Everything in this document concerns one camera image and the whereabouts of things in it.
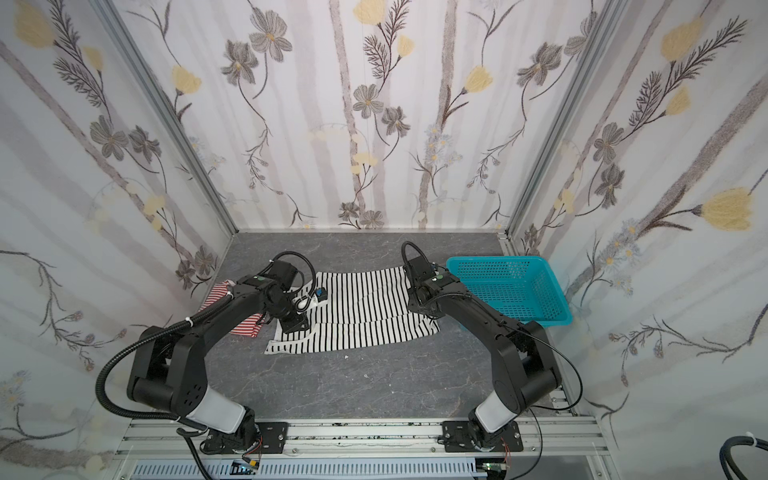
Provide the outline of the red white striped tank top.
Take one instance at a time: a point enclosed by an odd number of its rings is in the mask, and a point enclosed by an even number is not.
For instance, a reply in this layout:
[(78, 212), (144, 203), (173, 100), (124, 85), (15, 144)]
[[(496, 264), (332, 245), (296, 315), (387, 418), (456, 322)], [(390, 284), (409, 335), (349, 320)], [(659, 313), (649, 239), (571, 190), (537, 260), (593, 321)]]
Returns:
[[(234, 294), (235, 282), (224, 280), (216, 283), (208, 293), (201, 304), (198, 312), (202, 312), (223, 299), (231, 298)], [(216, 340), (223, 339), (225, 336), (242, 336), (247, 338), (256, 338), (263, 327), (264, 314), (256, 308), (246, 309), (245, 303), (231, 302), (211, 321), (211, 328), (206, 332), (206, 337), (212, 337)]]

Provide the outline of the black white striped tank top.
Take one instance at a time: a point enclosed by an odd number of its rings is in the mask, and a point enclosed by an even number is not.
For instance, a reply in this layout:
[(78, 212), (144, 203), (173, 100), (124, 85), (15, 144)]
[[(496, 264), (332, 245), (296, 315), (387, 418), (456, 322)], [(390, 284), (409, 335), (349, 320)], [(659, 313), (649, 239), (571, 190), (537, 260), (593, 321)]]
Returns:
[(409, 281), (402, 267), (356, 273), (319, 272), (328, 299), (306, 312), (309, 328), (278, 327), (267, 355), (308, 354), (407, 342), (440, 332), (438, 323), (407, 308)]

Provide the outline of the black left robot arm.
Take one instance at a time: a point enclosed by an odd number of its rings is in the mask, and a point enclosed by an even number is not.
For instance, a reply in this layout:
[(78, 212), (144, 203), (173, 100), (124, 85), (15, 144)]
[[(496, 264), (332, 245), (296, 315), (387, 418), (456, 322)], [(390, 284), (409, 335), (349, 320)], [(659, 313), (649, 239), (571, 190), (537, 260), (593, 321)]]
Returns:
[(127, 397), (182, 425), (207, 434), (204, 454), (246, 453), (257, 449), (262, 434), (255, 414), (209, 385), (205, 359), (213, 347), (242, 323), (276, 318), (305, 327), (294, 280), (303, 273), (285, 261), (274, 261), (254, 276), (226, 283), (207, 307), (162, 333), (151, 327), (135, 351)]

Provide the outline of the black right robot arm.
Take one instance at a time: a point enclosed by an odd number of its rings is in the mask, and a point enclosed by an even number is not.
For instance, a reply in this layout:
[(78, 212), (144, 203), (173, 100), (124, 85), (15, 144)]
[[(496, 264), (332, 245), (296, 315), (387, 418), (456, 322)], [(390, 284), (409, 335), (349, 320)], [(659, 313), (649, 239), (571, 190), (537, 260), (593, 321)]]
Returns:
[(561, 385), (546, 332), (536, 322), (522, 323), (499, 313), (446, 269), (413, 259), (404, 271), (410, 312), (458, 321), (490, 354), (492, 392), (468, 416), (469, 442), (488, 449), (518, 414)]

